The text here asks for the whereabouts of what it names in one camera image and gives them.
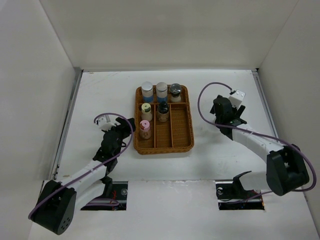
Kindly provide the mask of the pink cap spice bottle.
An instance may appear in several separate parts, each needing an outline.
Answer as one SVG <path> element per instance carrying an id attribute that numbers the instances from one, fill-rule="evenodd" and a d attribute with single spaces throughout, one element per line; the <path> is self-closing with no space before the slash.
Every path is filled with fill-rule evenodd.
<path id="1" fill-rule="evenodd" d="M 152 133 L 151 133 L 151 127 L 150 127 L 150 122 L 148 120 L 142 120 L 139 123 L 139 135 L 143 140 L 148 140 L 151 138 Z"/>

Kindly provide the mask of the yellow cap spice bottle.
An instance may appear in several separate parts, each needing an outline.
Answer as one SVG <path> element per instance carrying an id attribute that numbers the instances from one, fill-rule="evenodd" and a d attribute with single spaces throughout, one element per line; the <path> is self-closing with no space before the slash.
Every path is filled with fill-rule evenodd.
<path id="1" fill-rule="evenodd" d="M 151 122 L 153 119 L 152 108 L 149 103 L 143 103 L 141 106 L 141 119 Z"/>

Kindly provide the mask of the dark cap brown spice jar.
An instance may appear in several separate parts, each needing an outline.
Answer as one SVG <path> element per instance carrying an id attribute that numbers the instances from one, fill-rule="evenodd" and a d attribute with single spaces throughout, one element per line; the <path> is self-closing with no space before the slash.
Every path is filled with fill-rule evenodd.
<path id="1" fill-rule="evenodd" d="M 166 101 L 162 101 L 157 106 L 157 119 L 164 123 L 169 119 L 170 107 Z"/>

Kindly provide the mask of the black cap sugar grinder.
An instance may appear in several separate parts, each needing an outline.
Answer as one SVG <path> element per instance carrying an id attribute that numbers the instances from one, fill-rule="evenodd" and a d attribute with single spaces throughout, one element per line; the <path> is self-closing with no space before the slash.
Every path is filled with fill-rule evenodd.
<path id="1" fill-rule="evenodd" d="M 169 88 L 170 94 L 171 94 L 171 102 L 173 103 L 180 103 L 182 101 L 181 97 L 181 92 L 182 92 L 182 87 L 178 83 L 173 83 L 170 85 Z"/>

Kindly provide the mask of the blue label silver cap bottle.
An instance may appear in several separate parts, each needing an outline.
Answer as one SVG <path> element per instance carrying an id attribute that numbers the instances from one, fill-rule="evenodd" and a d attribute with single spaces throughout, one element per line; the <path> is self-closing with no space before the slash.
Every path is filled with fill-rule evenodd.
<path id="1" fill-rule="evenodd" d="M 149 81 L 143 82 L 141 85 L 142 99 L 145 103 L 154 101 L 153 84 Z"/>

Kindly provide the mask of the tall blue label bottle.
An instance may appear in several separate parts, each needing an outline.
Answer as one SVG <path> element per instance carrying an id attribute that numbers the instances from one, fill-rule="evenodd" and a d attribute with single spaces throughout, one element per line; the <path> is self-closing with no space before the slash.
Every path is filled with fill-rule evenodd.
<path id="1" fill-rule="evenodd" d="M 156 85 L 156 98 L 158 103 L 168 101 L 168 85 L 165 82 Z"/>

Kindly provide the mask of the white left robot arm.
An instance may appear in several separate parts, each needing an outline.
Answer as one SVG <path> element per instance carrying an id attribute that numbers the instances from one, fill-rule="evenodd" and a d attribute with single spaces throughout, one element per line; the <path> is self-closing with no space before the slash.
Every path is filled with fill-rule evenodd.
<path id="1" fill-rule="evenodd" d="M 118 157 L 128 148 L 124 142 L 134 137 L 135 119 L 116 114 L 116 124 L 104 130 L 100 147 L 87 166 L 60 181 L 48 181 L 40 193 L 28 219 L 56 235 L 71 225 L 75 211 L 95 206 L 93 199 L 108 199 L 112 195 L 112 179 L 108 176 L 116 167 Z"/>

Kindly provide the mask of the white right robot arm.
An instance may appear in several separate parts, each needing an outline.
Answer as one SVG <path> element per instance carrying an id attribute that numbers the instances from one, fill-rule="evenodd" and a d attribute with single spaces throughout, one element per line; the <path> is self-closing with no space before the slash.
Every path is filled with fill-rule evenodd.
<path id="1" fill-rule="evenodd" d="M 278 196 L 309 183 L 310 177 L 303 157 L 287 143 L 270 140 L 254 134 L 254 130 L 241 119 L 244 105 L 236 106 L 231 97 L 218 95 L 213 100 L 210 113 L 215 115 L 215 124 L 220 132 L 235 141 L 266 163 L 266 183 Z"/>

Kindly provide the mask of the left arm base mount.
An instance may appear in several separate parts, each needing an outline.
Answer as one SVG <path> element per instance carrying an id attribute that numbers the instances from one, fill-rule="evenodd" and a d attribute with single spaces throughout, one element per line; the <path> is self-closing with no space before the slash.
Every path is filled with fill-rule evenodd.
<path id="1" fill-rule="evenodd" d="M 126 211 L 129 183 L 127 181 L 113 181 L 106 176 L 102 179 L 104 190 L 81 211 Z"/>

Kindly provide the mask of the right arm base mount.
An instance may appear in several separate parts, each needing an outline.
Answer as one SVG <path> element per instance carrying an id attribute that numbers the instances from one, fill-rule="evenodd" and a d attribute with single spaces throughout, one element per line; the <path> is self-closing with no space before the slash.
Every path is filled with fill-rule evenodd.
<path id="1" fill-rule="evenodd" d="M 265 210 L 260 190 L 245 190 L 240 178 L 251 171 L 245 171 L 227 180 L 216 180 L 217 205 L 220 211 Z"/>

